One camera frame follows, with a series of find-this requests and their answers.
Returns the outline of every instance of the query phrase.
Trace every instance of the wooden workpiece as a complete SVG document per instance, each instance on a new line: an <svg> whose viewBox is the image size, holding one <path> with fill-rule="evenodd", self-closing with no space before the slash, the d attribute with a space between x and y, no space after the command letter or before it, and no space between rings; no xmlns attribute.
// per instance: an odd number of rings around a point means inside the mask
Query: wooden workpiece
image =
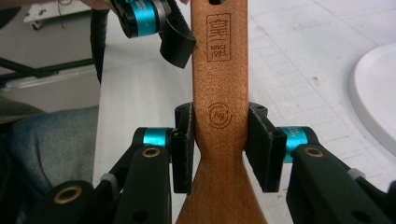
<svg viewBox="0 0 396 224"><path fill-rule="evenodd" d="M177 223L266 223L242 151L248 138L248 2L191 0L195 140L201 161Z"/></svg>

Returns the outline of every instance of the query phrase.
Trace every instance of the blue jeans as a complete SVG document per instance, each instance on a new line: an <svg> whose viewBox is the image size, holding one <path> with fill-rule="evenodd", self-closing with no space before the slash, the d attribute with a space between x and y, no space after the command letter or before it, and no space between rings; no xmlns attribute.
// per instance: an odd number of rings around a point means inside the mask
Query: blue jeans
<svg viewBox="0 0 396 224"><path fill-rule="evenodd" d="M92 182L98 106L37 115L12 125L7 154L21 188L23 223L52 187Z"/></svg>

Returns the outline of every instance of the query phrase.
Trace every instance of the blue metal ring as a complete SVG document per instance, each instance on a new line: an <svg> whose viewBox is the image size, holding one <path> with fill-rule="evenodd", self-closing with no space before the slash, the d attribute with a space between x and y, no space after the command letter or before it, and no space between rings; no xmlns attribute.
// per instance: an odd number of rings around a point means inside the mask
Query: blue metal ring
<svg viewBox="0 0 396 224"><path fill-rule="evenodd" d="M154 8L149 0L127 0L134 10L137 23L137 35L153 35L157 31Z"/></svg>
<svg viewBox="0 0 396 224"><path fill-rule="evenodd" d="M280 127L282 131L288 136L288 141L286 143L286 157L284 162L293 162L293 157L291 153L300 145L307 144L308 138L304 130L301 127Z"/></svg>
<svg viewBox="0 0 396 224"><path fill-rule="evenodd" d="M147 128L143 137L143 144L166 147L167 128Z"/></svg>

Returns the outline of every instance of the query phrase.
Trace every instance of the white workbench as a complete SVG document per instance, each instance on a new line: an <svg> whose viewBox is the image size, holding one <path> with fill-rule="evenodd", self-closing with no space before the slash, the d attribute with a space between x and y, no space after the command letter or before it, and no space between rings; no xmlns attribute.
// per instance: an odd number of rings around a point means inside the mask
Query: white workbench
<svg viewBox="0 0 396 224"><path fill-rule="evenodd" d="M189 6L181 10L189 21ZM396 42L396 2L249 0L248 31L249 101L265 105L275 126L312 127L323 146L387 190L396 179L396 158L356 115L347 82L364 54ZM106 43L95 184L129 147L136 128L174 127L174 108L192 101L191 65L182 70L165 61L157 35L130 40L110 13ZM289 176L287 164L280 192L266 195L251 178L269 223L291 223ZM184 198L173 194L173 220Z"/></svg>

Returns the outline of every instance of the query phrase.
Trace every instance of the black clamp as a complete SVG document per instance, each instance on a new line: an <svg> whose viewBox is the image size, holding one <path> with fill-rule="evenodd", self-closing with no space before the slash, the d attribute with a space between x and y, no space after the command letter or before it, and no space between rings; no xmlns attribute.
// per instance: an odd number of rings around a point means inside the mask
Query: black clamp
<svg viewBox="0 0 396 224"><path fill-rule="evenodd" d="M166 61L184 68L195 46L189 25L175 0L111 0L128 38L159 33L160 53Z"/></svg>
<svg viewBox="0 0 396 224"><path fill-rule="evenodd" d="M287 203L294 223L395 223L396 181L376 189L326 150L308 127L276 128L250 103L246 154L263 192L279 190L292 158ZM171 223L169 162L175 193L191 193L192 103L175 109L176 128L139 128L131 146L94 189L70 181L52 189L28 223Z"/></svg>

